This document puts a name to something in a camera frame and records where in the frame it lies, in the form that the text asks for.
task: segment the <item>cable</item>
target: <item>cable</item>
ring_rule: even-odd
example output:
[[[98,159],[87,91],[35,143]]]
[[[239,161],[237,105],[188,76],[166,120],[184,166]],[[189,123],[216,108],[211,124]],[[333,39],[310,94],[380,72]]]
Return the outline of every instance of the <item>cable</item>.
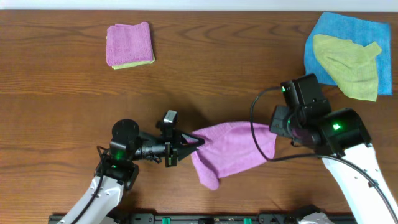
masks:
[[[97,151],[98,151],[98,154],[99,154],[99,158],[101,159],[101,174],[100,174],[100,177],[99,177],[98,186],[95,189],[95,191],[94,191],[93,195],[91,196],[90,200],[87,202],[86,206],[83,208],[83,210],[79,213],[79,215],[74,219],[74,221],[71,224],[75,224],[75,223],[77,223],[79,221],[79,219],[84,215],[84,213],[87,211],[88,207],[93,203],[94,199],[98,195],[98,192],[100,191],[100,187],[101,187],[102,181],[104,179],[104,170],[105,170],[104,158],[102,156],[102,153],[101,153],[100,149],[106,150],[105,148],[103,148],[101,146],[97,146]]]
[[[262,96],[263,94],[267,93],[268,91],[271,90],[277,90],[279,89],[279,87],[272,87],[272,88],[268,88],[266,90],[261,91],[257,97],[254,99],[251,107],[250,107],[250,128],[251,128],[251,134],[253,136],[253,141],[258,149],[258,151],[261,153],[261,155],[263,156],[263,158],[266,161],[270,161],[270,162],[279,162],[279,161],[286,161],[288,159],[296,159],[296,158],[304,158],[304,157],[316,157],[316,158],[325,158],[325,159],[331,159],[334,161],[338,161],[341,162],[347,166],[349,166],[350,168],[354,169],[356,172],[359,172],[359,174],[361,174],[366,180],[369,181],[370,186],[374,187],[376,189],[376,191],[378,192],[378,194],[380,195],[380,198],[383,200],[384,204],[386,205],[389,213],[391,214],[392,219],[394,220],[395,224],[398,224],[398,218],[397,215],[395,214],[390,202],[388,201],[387,197],[384,195],[383,191],[380,189],[379,184],[372,179],[371,176],[369,176],[365,171],[363,171],[361,168],[359,168],[357,165],[353,164],[350,161],[347,161],[345,159],[342,158],[338,158],[335,156],[324,156],[324,155],[318,155],[315,153],[307,153],[307,154],[296,154],[296,155],[291,155],[291,156],[285,156],[285,157],[280,157],[280,158],[276,158],[276,159],[270,159],[268,158],[263,151],[261,150],[260,146],[258,145],[257,139],[256,139],[256,135],[254,134],[254,127],[253,127],[253,109],[254,109],[254,105],[256,104],[257,100],[260,98],[260,96]]]

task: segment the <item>pink cloth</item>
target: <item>pink cloth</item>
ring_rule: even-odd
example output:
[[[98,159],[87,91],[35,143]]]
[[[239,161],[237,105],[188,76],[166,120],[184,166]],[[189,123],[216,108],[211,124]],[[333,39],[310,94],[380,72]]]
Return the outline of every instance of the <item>pink cloth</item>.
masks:
[[[257,142],[264,154],[273,158],[276,134],[268,125],[254,124]],[[254,144],[250,123],[228,122],[194,131],[206,143],[192,153],[200,183],[211,190],[219,186],[218,179],[251,169],[266,162]]]
[[[147,22],[134,26],[115,24],[108,28],[106,63],[109,66],[152,60],[152,44]]]

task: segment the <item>white wall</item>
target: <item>white wall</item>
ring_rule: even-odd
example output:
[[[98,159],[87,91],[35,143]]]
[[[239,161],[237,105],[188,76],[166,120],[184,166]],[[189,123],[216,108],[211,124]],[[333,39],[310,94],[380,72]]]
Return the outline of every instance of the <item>white wall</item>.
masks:
[[[0,9],[398,12],[398,0],[0,0]]]

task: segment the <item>purple cloth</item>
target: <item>purple cloth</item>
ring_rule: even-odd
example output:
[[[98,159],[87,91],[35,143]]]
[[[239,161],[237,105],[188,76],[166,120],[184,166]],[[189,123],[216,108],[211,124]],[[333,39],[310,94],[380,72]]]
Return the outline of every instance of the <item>purple cloth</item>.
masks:
[[[147,22],[134,26],[115,24],[108,28],[106,63],[109,66],[152,60],[152,44]]]
[[[254,124],[257,142],[264,154],[273,158],[276,134],[268,125]],[[250,122],[228,122],[194,131],[206,143],[192,153],[200,183],[211,190],[219,186],[218,179],[251,169],[266,162],[254,144]]]

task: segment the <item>wood grain surface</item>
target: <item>wood grain surface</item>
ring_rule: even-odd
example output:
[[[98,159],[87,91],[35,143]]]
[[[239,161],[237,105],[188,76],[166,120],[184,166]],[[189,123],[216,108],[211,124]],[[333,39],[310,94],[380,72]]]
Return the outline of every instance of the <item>wood grain surface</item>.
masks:
[[[130,118],[157,134],[169,109],[190,132],[247,121],[264,88],[304,74],[305,41],[320,12],[0,12],[0,223],[46,223],[83,195],[108,146],[111,128]],[[334,109],[362,117],[382,172],[398,197],[398,14],[344,13],[389,22],[394,94],[377,102],[323,88]],[[113,70],[105,60],[106,29],[115,23],[151,25],[156,62]],[[280,93],[263,97],[255,120],[267,124]],[[277,156],[308,152],[278,138]],[[138,162],[140,174],[124,198],[126,211],[257,213],[315,204],[331,213],[349,206],[316,159],[267,163],[202,186],[190,158],[177,167]]]

